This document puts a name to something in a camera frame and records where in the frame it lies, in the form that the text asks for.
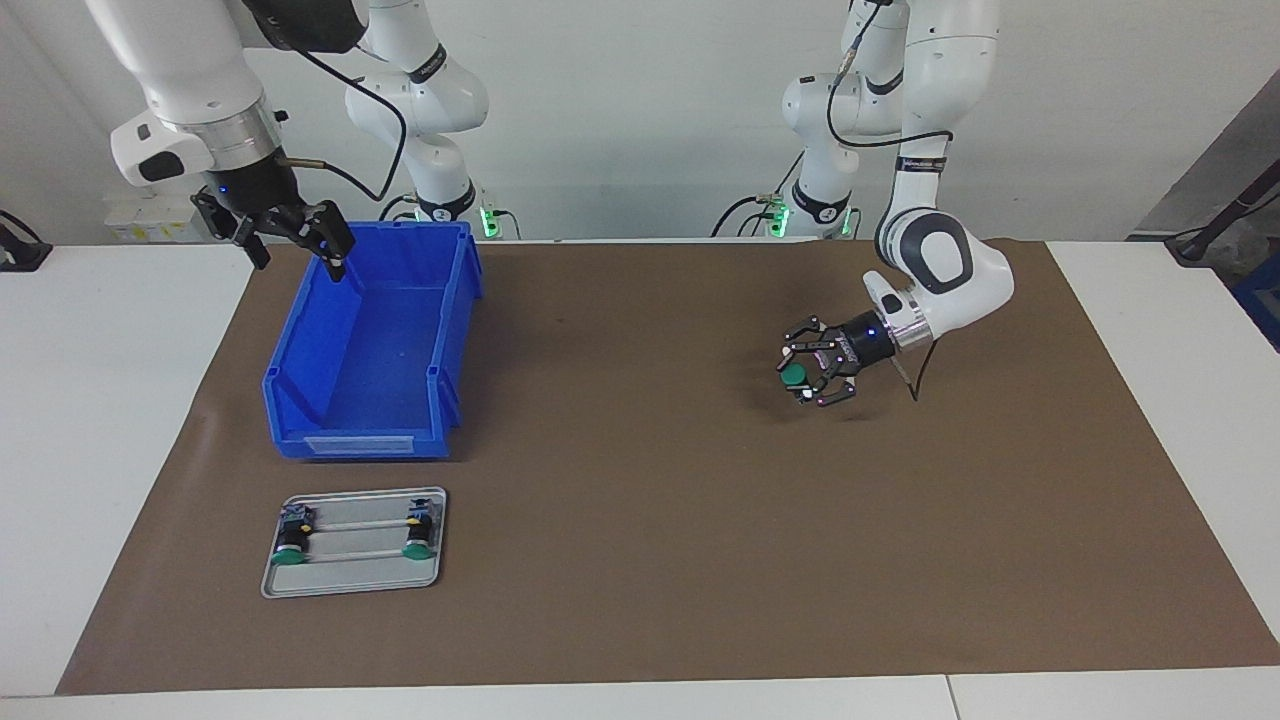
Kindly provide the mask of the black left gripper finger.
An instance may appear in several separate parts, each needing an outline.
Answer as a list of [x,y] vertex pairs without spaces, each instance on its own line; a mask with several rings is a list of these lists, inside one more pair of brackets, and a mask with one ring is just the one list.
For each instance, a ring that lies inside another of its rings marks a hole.
[[828,324],[810,315],[783,334],[782,356],[797,355],[850,357],[849,329],[845,324]]
[[800,404],[829,407],[858,393],[859,363],[835,363],[828,366],[800,366]]

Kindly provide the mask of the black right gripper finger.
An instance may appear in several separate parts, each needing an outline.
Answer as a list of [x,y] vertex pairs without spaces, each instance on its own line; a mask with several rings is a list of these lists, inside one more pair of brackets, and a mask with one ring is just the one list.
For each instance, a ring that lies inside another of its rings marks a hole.
[[333,283],[344,279],[356,240],[334,201],[285,205],[285,237],[317,258]]
[[210,192],[192,193],[189,201],[215,240],[229,241],[241,249],[256,270],[264,270],[269,265],[270,252],[251,217],[237,217]]

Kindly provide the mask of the blue plastic bin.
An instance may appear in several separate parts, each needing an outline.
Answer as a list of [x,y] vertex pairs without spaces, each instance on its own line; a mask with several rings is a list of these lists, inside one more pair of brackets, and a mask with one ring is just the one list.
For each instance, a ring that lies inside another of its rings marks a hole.
[[355,222],[346,273],[303,272],[262,378],[275,450],[303,461],[448,457],[483,265],[463,222]]

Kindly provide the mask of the black clamp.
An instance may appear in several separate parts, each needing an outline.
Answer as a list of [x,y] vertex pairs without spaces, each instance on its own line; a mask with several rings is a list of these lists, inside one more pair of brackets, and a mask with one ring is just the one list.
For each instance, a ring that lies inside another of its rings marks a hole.
[[0,273],[36,272],[52,250],[19,217],[0,209]]

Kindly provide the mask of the brown table mat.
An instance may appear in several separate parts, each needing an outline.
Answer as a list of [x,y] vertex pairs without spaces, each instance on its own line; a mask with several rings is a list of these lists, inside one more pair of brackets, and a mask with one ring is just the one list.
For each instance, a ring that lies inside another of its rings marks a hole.
[[[1280,665],[1280,641],[1042,243],[829,409],[774,365],[867,306],[864,243],[481,251],[443,462],[297,462],[261,380],[305,269],[250,278],[58,691]],[[430,587],[268,600],[293,495],[440,486]]]

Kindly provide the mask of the silver metal tray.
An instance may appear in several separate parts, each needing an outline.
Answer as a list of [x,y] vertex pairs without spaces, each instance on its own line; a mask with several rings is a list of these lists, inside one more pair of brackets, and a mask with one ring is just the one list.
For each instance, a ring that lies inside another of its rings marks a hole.
[[[307,560],[271,566],[274,536],[261,596],[283,600],[433,585],[442,571],[448,500],[442,487],[291,496],[278,518],[287,503],[306,503],[316,512]],[[435,521],[436,556],[412,561],[401,555],[407,532],[404,519],[422,507],[430,509]]]

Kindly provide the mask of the black stand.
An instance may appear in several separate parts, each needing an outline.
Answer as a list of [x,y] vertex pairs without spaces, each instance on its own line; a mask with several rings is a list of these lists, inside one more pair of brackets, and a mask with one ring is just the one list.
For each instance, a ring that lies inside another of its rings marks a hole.
[[1210,246],[1233,224],[1252,217],[1280,199],[1280,158],[1272,161],[1244,191],[1204,225],[1180,231],[1164,241],[1181,266],[1197,266]]

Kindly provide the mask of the grey partition panel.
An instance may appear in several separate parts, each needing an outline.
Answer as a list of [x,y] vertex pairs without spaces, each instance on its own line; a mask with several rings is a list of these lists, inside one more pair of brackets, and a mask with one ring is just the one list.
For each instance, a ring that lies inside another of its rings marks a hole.
[[1280,69],[1126,237],[1158,241],[1208,223],[1280,159]]

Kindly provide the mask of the blue crate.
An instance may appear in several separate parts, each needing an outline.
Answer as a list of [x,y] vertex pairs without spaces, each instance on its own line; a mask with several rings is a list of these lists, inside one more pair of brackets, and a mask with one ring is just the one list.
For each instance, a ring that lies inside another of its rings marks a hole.
[[1230,288],[1247,316],[1280,354],[1280,251]]

